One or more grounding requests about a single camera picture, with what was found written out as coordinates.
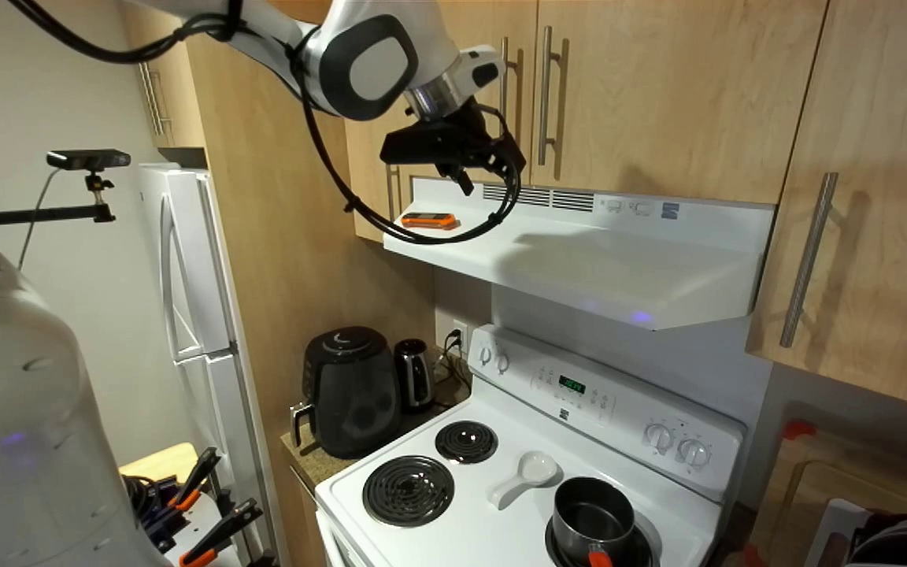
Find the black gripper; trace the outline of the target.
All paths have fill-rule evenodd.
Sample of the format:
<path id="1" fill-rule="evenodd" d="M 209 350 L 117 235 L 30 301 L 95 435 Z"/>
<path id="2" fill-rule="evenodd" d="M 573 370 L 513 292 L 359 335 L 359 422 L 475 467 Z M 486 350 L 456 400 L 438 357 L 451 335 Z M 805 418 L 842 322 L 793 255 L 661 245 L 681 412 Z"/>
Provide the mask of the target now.
<path id="1" fill-rule="evenodd" d="M 526 167 L 518 146 L 500 110 L 470 100 L 440 120 L 419 120 L 385 135 L 385 163 L 434 163 L 440 174 L 473 195 L 473 179 L 463 167 L 498 174 L 503 185 L 516 185 Z"/>

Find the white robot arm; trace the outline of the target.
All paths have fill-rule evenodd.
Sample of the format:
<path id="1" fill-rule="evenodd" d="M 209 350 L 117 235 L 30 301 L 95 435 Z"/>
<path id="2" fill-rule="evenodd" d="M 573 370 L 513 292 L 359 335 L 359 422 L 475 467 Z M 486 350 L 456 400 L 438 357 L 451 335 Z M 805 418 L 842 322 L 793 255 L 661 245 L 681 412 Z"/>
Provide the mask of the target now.
<path id="1" fill-rule="evenodd" d="M 191 35 L 224 40 L 279 78 L 310 115 L 374 120 L 409 100 L 417 120 L 385 139 L 387 163 L 432 163 L 463 184 L 475 167 L 518 193 L 522 155 L 489 132 L 475 100 L 503 63 L 460 48 L 434 0 L 329 0 L 299 23 L 271 0 L 139 0 L 176 18 L 142 48 L 148 63 Z M 169 560 L 135 517 L 111 455 L 72 328 L 0 251 L 0 567 L 202 567 Z"/>

